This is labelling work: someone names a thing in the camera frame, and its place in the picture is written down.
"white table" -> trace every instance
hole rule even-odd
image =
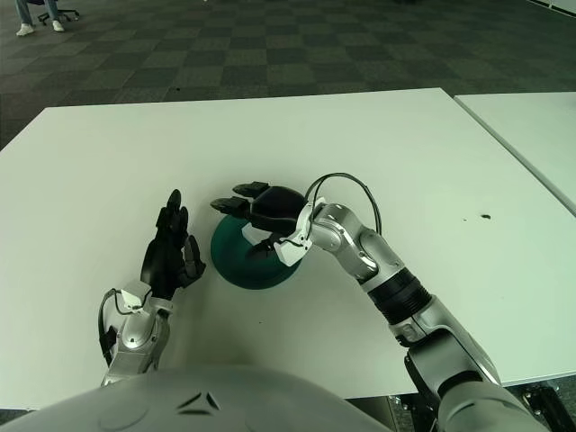
[[[576,93],[455,100],[576,216]]]
[[[252,180],[304,190],[332,171],[371,186],[385,237],[504,382],[576,371],[576,220],[439,89],[49,108],[0,154],[0,406],[99,385],[100,300],[139,275],[175,187],[209,267],[175,296],[163,367],[263,365],[341,397],[413,392],[404,350],[330,255],[312,251],[263,292],[212,267],[212,199]],[[323,194],[373,223],[355,184]]]
[[[564,11],[576,13],[576,0],[553,0],[552,5]]]

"robot forearm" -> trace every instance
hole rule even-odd
[[[418,391],[444,431],[544,431],[500,386],[488,355],[435,296],[426,291],[390,246],[339,204],[324,205],[311,238],[333,254],[369,295],[400,344]],[[323,239],[338,241],[327,244]]]

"black joint band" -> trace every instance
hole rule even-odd
[[[441,398],[444,398],[448,391],[453,389],[456,385],[473,381],[482,381],[482,378],[476,371],[460,372],[440,384],[440,387],[438,387],[438,395],[440,395]]]
[[[390,324],[398,324],[423,309],[432,296],[418,278],[403,268],[368,295]]]

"robot finger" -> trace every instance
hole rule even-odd
[[[238,184],[237,186],[234,186],[232,190],[236,194],[246,196],[247,198],[257,198],[269,187],[270,186],[268,183],[252,182],[252,183]]]
[[[175,189],[174,191],[172,191],[170,197],[168,198],[166,208],[170,212],[178,212],[181,203],[182,203],[182,195],[180,194],[180,191],[178,189]]]
[[[200,279],[206,269],[206,264],[200,259],[200,249],[194,236],[188,236],[184,242],[184,268],[178,276],[184,288]]]
[[[172,215],[170,230],[172,231],[175,246],[178,249],[183,248],[188,236],[188,209],[182,207]]]
[[[212,201],[210,206],[220,213],[229,214],[238,219],[248,219],[250,216],[250,202],[238,196],[219,198]]]

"chair leg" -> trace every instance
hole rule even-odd
[[[72,20],[70,20],[66,14],[74,14],[76,16],[76,18],[78,18],[80,16],[80,13],[76,9],[58,9],[58,12],[60,12],[64,16],[66,16],[66,19],[69,21],[72,21]]]

